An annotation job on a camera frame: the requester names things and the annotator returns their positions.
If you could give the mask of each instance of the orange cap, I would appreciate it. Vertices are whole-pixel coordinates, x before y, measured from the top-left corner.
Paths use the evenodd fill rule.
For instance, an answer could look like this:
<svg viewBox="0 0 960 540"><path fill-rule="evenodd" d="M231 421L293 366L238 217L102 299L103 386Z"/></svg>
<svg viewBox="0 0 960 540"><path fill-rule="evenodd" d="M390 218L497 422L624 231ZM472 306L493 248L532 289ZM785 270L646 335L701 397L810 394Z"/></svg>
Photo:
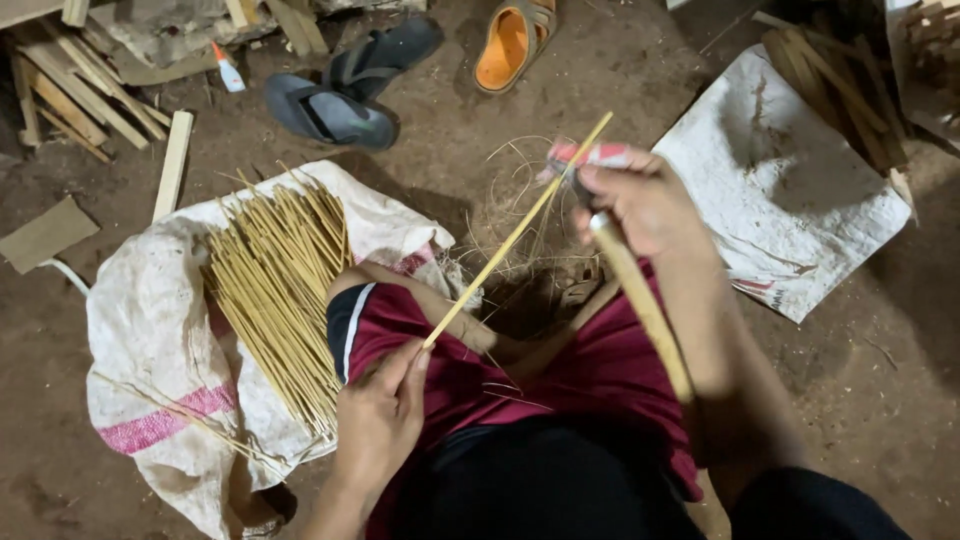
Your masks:
<svg viewBox="0 0 960 540"><path fill-rule="evenodd" d="M227 55L220 50L220 47L217 46L216 41L210 41L210 44L213 45L213 54L217 55L217 61L226 60Z"/></svg>

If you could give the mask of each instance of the flip-flop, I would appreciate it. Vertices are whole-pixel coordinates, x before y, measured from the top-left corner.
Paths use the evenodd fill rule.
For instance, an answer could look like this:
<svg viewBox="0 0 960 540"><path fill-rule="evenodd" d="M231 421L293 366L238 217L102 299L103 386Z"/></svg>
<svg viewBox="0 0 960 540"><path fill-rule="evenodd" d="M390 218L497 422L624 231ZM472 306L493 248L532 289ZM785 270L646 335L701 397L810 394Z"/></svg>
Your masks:
<svg viewBox="0 0 960 540"><path fill-rule="evenodd" d="M556 30L556 0L506 0L490 20L487 44L473 70L473 81L485 92L506 92Z"/></svg>
<svg viewBox="0 0 960 540"><path fill-rule="evenodd" d="M386 32L373 30L334 57L322 82L364 103L378 96L393 77L432 55L443 41L440 27L424 17L409 18Z"/></svg>
<svg viewBox="0 0 960 540"><path fill-rule="evenodd" d="M370 150L386 150L394 144L394 122L383 112L292 73L268 77L264 95L270 114L297 135Z"/></svg>

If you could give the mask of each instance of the left hand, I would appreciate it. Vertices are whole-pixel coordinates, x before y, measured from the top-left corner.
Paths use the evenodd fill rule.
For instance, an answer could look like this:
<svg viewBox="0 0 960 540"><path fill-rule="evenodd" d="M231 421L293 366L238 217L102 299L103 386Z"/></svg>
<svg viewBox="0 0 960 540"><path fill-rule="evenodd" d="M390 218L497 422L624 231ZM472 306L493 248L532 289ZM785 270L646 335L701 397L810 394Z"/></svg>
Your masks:
<svg viewBox="0 0 960 540"><path fill-rule="evenodd" d="M404 343L337 396L333 476L351 490L379 497L420 438L430 363L422 345L422 339Z"/></svg>

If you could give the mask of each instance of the white stripe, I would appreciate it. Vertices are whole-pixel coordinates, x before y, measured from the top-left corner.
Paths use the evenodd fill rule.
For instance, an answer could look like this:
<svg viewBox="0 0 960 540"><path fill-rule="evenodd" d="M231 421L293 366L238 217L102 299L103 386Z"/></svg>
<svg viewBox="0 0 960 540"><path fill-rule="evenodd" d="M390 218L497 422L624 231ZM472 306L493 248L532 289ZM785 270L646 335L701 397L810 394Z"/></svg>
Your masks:
<svg viewBox="0 0 960 540"><path fill-rule="evenodd" d="M353 337L357 334L357 322L360 320L360 311L367 302L367 295L376 283L367 283L360 291L357 303L353 305L353 314L350 315L350 324L347 327L347 344L344 346L344 384L350 382L350 352L353 351Z"/></svg>

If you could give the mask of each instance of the white cord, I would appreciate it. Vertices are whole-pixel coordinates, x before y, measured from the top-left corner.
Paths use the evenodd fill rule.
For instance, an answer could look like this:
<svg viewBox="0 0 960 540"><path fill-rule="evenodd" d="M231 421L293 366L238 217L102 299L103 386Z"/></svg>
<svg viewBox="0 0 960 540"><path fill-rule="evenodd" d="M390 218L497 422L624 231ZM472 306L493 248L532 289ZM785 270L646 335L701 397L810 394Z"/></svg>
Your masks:
<svg viewBox="0 0 960 540"><path fill-rule="evenodd" d="M53 266L54 268L60 270L63 275L66 276L66 278L80 290L80 293L83 294L84 297L90 295L90 287L87 286L84 279L78 276L77 273L73 271L73 268L67 266L62 260L59 260L58 258L48 258L37 265L37 267L39 266Z"/></svg>

